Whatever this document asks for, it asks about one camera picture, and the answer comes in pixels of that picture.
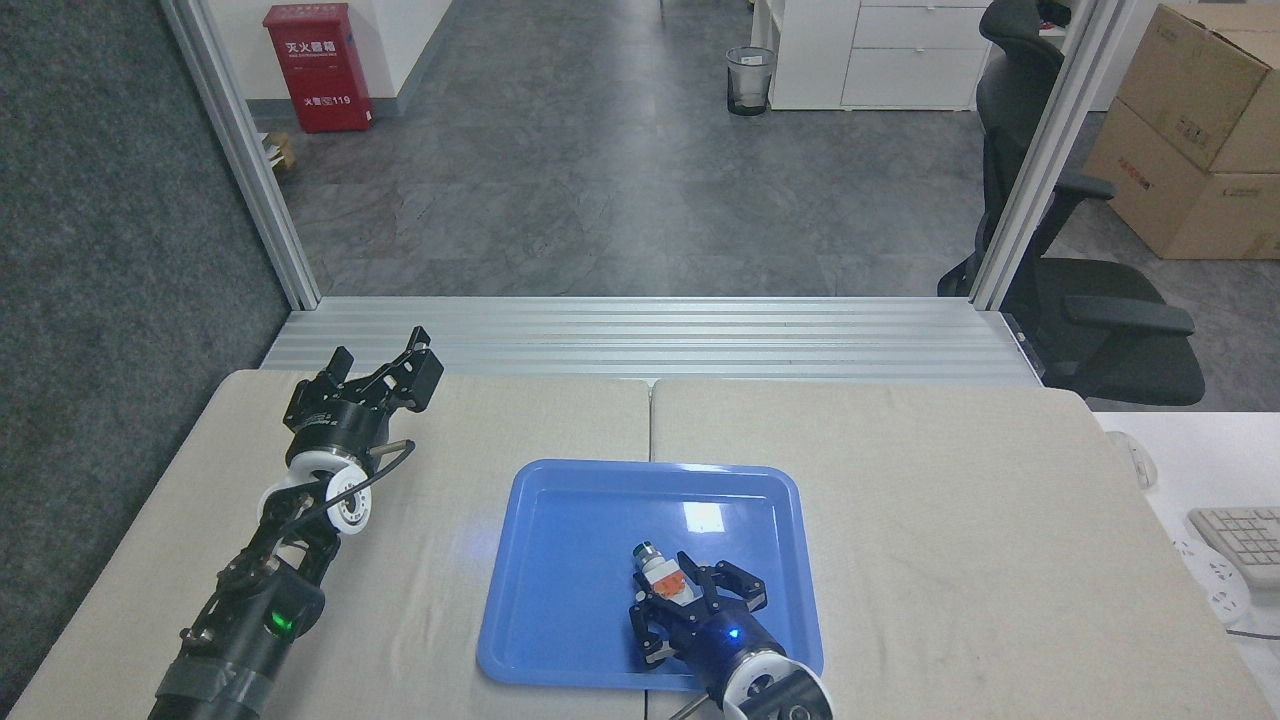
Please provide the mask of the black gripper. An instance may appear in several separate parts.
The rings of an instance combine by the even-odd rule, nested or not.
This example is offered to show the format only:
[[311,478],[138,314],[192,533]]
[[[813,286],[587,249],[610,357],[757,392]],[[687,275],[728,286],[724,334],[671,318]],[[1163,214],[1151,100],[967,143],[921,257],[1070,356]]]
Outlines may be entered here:
[[[645,669],[657,669],[667,659],[680,659],[713,701],[724,698],[724,688],[748,656],[760,651],[778,655],[785,648],[751,612],[768,605],[765,583],[728,561],[699,565],[678,552],[678,568],[698,591],[687,607],[714,612],[699,623],[691,611],[666,598],[640,598],[630,609],[630,623]],[[737,597],[745,609],[726,609],[721,591]]]
[[371,448],[388,441],[390,414],[401,407],[424,411],[440,382],[444,366],[430,342],[429,333],[416,325],[397,359],[349,382],[351,402],[332,398],[340,393],[355,361],[346,346],[337,347],[320,373],[294,387],[284,415],[285,427],[294,433],[285,464],[302,452],[323,451],[351,457],[364,470],[379,469]]

